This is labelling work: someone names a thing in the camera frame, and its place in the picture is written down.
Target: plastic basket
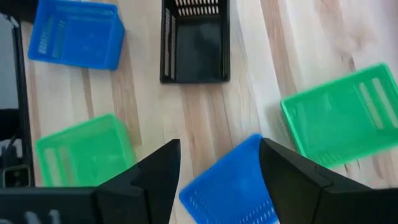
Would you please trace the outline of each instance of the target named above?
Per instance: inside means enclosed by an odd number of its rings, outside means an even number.
[[[325,167],[398,143],[398,91],[387,65],[358,71],[281,103],[298,151]]]
[[[36,142],[46,187],[95,187],[135,164],[125,125],[106,114]]]
[[[199,224],[274,223],[277,215],[262,178],[261,135],[253,135],[180,193]]]
[[[160,82],[229,81],[229,0],[163,0]]]
[[[29,58],[80,67],[118,67],[124,27],[113,4],[39,2]]]

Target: wooden surface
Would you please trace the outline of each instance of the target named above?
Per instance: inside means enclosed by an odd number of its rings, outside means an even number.
[[[116,113],[139,159],[181,139],[178,191],[252,133],[293,149],[284,96],[380,61],[398,80],[396,0],[231,0],[231,81],[208,86],[159,83],[160,0],[108,2],[118,4],[126,28],[116,72],[25,55],[32,139]],[[26,52],[32,26],[22,31]],[[397,187],[398,151],[335,170],[374,188]],[[38,169],[36,176],[40,182]],[[170,222],[193,223],[177,196]]]

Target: basket slot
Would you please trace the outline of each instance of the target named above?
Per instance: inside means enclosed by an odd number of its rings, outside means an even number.
[[[189,200],[192,207],[195,208],[196,211],[200,212],[201,215],[208,217],[210,220],[216,220],[216,218],[206,206],[206,203],[201,199],[200,196],[197,195],[197,191],[195,191],[194,195],[190,196]]]
[[[164,75],[169,76],[169,65],[170,65],[170,50],[169,50],[169,37],[170,37],[170,10],[166,9],[166,22],[165,22],[165,39],[164,39]]]
[[[44,151],[44,156],[53,186],[75,186],[72,162],[66,146],[58,149],[47,148]]]
[[[172,40],[171,40],[171,78],[175,78],[175,35],[176,35],[175,17],[172,16]]]
[[[228,13],[226,9],[223,10],[224,11],[224,15],[222,15],[224,17],[225,20],[229,20],[228,18]],[[223,41],[223,45],[222,45],[222,51],[223,51],[223,58],[229,58],[229,22],[224,22],[224,32],[222,33],[222,39]],[[229,75],[229,60],[223,60],[223,78],[227,78]]]
[[[267,200],[260,206],[257,206],[253,211],[246,214],[246,216],[239,219],[239,224],[244,223],[270,223],[275,221],[275,210],[271,202]]]
[[[165,66],[164,75],[175,78],[175,36],[176,36],[176,20],[170,11],[166,9],[165,22]]]
[[[378,129],[398,128],[397,115],[378,78],[373,78],[371,82],[360,83],[359,90]]]
[[[65,14],[74,14],[74,15],[85,15],[85,16],[101,16],[112,18],[114,16],[114,12],[110,9],[98,9],[95,7],[75,7],[75,6],[56,6],[56,10],[58,12],[63,12]]]
[[[180,16],[218,15],[218,0],[175,0]]]
[[[177,6],[190,6],[197,4],[218,4],[218,0],[175,0]]]
[[[47,22],[45,23],[42,32],[40,34],[40,42],[39,42],[39,47],[37,51],[40,54],[47,54],[49,45],[50,45],[50,36],[51,36],[51,31],[54,23],[54,17],[50,16]]]
[[[381,85],[380,79],[378,78],[373,78],[372,83],[381,99],[381,103],[384,105],[384,108],[387,111],[387,115],[390,118],[390,121],[392,122],[392,125],[394,128],[398,128],[398,119],[395,111],[392,109],[391,102],[389,101],[386,92],[384,91],[384,88]]]
[[[199,16],[199,15],[218,15],[220,10],[218,6],[192,6],[178,9],[180,16]]]
[[[58,22],[57,37],[55,38],[54,48],[52,50],[52,57],[61,57],[63,41],[65,39],[65,30],[67,28],[67,23],[64,21]]]
[[[92,18],[90,16],[68,16],[67,18],[84,22],[112,22],[112,18]]]

